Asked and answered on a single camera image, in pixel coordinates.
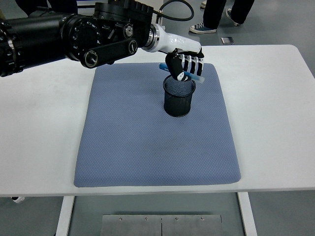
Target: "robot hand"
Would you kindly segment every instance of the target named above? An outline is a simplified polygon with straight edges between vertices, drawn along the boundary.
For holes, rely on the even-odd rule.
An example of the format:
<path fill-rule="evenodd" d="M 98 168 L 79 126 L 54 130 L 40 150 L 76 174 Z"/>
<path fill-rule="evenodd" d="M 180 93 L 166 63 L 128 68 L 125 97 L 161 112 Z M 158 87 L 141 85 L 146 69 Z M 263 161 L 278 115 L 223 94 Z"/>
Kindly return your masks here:
<path fill-rule="evenodd" d="M 152 24 L 148 42 L 143 49 L 152 53 L 157 51 L 167 53 L 166 65 L 172 77 L 178 81 L 191 80 L 190 75 L 184 74 L 184 71 L 188 70 L 190 61 L 190 73 L 196 72 L 198 76 L 201 75 L 204 55 L 199 42 L 166 33 L 160 25 Z"/>

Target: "blue marker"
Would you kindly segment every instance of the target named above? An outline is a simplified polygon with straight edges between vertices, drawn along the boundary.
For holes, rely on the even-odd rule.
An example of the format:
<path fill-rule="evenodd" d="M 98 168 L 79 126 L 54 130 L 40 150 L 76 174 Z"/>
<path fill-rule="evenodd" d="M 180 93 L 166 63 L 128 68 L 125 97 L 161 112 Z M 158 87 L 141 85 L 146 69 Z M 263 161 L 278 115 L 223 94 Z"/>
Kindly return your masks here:
<path fill-rule="evenodd" d="M 169 72 L 169 70 L 168 70 L 168 68 L 167 68 L 167 65 L 164 64 L 164 63 L 160 63 L 160 64 L 159 64 L 159 68 L 160 68 L 161 70 L 165 70 L 165 71 L 168 71 L 168 72 Z M 204 77 L 201 77 L 201 76 L 198 76 L 198 75 L 195 75 L 195 74 L 191 74 L 191 73 L 189 73 L 189 72 L 187 72 L 187 71 L 184 71 L 184 74 L 190 76 L 192 80 L 194 80 L 194 81 L 196 81 L 196 82 L 198 82 L 198 83 L 201 83 L 201 84 L 202 84 L 203 82 L 205 82 L 205 78 L 204 78 Z"/>

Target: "pen holder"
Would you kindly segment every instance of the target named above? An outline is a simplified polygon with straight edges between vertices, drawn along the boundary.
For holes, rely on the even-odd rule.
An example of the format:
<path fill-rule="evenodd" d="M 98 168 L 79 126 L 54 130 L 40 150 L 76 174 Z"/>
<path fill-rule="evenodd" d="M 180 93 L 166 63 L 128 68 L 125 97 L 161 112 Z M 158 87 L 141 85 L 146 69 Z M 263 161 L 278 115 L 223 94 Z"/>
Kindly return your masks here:
<path fill-rule="evenodd" d="M 192 94 L 196 89 L 193 80 L 178 81 L 171 75 L 163 82 L 164 88 L 164 110 L 170 116 L 183 117 L 190 111 Z"/>

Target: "robotic arm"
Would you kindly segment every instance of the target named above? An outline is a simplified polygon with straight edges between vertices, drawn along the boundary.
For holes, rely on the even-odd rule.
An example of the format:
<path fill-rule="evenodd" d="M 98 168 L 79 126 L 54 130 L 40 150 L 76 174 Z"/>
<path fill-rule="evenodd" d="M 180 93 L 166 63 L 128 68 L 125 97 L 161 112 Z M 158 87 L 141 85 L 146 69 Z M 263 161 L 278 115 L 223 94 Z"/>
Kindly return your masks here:
<path fill-rule="evenodd" d="M 164 52 L 173 78 L 185 76 L 192 56 L 191 73 L 198 64 L 201 74 L 203 55 L 200 43 L 166 33 L 151 24 L 152 7 L 134 0 L 108 0 L 96 3 L 94 16 L 57 13 L 41 8 L 28 18 L 0 21 L 0 75 L 64 58 L 80 61 L 87 68 L 132 56 L 138 48 Z"/>

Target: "person's leg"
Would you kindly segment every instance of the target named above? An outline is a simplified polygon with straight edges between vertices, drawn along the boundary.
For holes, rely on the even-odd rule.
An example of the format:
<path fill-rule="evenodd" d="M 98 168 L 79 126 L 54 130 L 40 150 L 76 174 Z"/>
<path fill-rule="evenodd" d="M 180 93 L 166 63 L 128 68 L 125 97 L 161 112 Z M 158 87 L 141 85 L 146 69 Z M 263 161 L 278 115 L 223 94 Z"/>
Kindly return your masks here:
<path fill-rule="evenodd" d="M 47 0 L 15 0 L 18 6 L 29 16 L 38 6 L 48 7 Z"/>
<path fill-rule="evenodd" d="M 233 21 L 243 24 L 249 14 L 254 0 L 235 0 L 231 10 L 231 18 Z"/>
<path fill-rule="evenodd" d="M 217 29 L 224 10 L 226 0 L 207 0 L 203 13 L 203 24 L 210 29 Z"/>
<path fill-rule="evenodd" d="M 48 0 L 55 12 L 78 13 L 76 0 Z"/>

